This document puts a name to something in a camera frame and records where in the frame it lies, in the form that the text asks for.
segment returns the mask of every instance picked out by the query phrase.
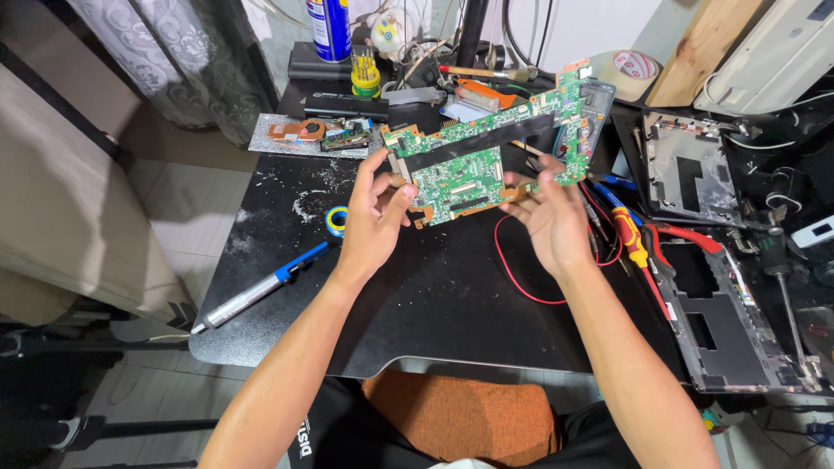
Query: black workbench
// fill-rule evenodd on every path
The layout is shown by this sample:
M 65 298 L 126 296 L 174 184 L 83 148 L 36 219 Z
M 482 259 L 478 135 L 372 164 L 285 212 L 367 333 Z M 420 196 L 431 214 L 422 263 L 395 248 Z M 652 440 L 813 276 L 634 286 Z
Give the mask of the black workbench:
M 293 80 L 279 113 L 297 113 L 308 91 L 348 89 L 347 83 Z M 592 169 L 609 169 L 616 150 L 600 141 Z M 506 145 L 502 153 L 505 169 L 525 169 L 522 149 Z M 334 249 L 302 272 L 297 283 L 264 297 L 217 330 L 192 335 L 196 358 L 256 366 L 281 338 L 336 264 L 341 239 L 328 232 L 324 214 L 348 203 L 358 164 L 261 154 L 200 314 L 324 240 Z M 389 170 L 388 164 L 381 170 Z M 507 278 L 493 242 L 495 223 L 503 215 L 486 210 L 422 230 L 403 228 L 389 261 L 354 303 L 328 374 L 366 378 L 402 356 L 591 373 L 567 306 L 529 300 Z M 515 278 L 531 294 L 562 298 L 520 223 L 505 221 L 499 240 Z M 671 329 L 638 274 L 632 271 L 628 277 L 617 263 L 602 270 L 637 328 L 685 381 Z

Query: blue spray can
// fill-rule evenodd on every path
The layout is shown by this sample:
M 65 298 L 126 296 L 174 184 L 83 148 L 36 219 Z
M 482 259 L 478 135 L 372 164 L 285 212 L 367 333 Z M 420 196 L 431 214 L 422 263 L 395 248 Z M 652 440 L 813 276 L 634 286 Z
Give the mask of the blue spray can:
M 350 57 L 348 0 L 307 0 L 313 25 L 315 52 L 322 60 L 339 62 Z

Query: lace curtain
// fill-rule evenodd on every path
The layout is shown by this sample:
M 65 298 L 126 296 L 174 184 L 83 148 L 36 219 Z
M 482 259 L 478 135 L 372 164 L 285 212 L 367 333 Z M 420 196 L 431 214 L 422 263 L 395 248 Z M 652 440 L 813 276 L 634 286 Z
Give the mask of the lace curtain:
M 67 1 L 153 106 L 178 126 L 217 125 L 243 147 L 258 114 L 271 112 L 224 5 L 236 0 Z

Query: green circuit board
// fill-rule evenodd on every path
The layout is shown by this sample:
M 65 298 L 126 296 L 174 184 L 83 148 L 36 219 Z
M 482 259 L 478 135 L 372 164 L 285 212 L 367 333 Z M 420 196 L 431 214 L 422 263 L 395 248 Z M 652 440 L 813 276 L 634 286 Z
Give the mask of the green circuit board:
M 424 218 L 416 220 L 414 225 L 421 229 L 444 223 L 538 190 L 535 182 L 519 188 L 508 189 L 504 186 L 498 146 L 461 154 L 461 149 L 469 148 L 466 147 L 468 142 L 475 141 L 467 139 L 503 128 L 513 129 L 508 126 L 515 124 L 523 133 L 523 126 L 533 122 L 526 122 L 529 119 L 536 119 L 539 126 L 545 122 L 543 119 L 547 119 L 548 125 L 564 126 L 563 132 L 568 135 L 565 150 L 567 170 L 554 179 L 560 184 L 572 184 L 583 179 L 590 151 L 580 153 L 577 149 L 585 143 L 585 136 L 589 133 L 586 120 L 580 116 L 580 87 L 587 83 L 590 76 L 587 63 L 588 59 L 585 59 L 566 66 L 565 71 L 556 75 L 556 88 L 530 97 L 528 103 L 471 122 L 451 125 L 436 134 L 424 135 L 413 125 L 394 132 L 384 126 L 382 136 L 390 150 L 389 161 L 394 172 L 420 190 L 410 211 L 423 212 Z M 550 116 L 547 114 L 552 114 L 552 124 L 549 124 Z M 528 136 L 519 134 L 513 138 Z M 446 145 L 456 145 L 447 147 L 455 150 L 445 154 Z

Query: orange cushion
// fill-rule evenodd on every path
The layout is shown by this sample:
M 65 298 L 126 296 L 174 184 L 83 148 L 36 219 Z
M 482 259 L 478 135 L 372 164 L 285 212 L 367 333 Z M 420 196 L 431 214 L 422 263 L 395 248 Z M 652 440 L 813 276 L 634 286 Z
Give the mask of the orange cushion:
M 473 457 L 523 466 L 557 449 L 540 386 L 385 370 L 362 390 L 415 448 L 441 461 Z

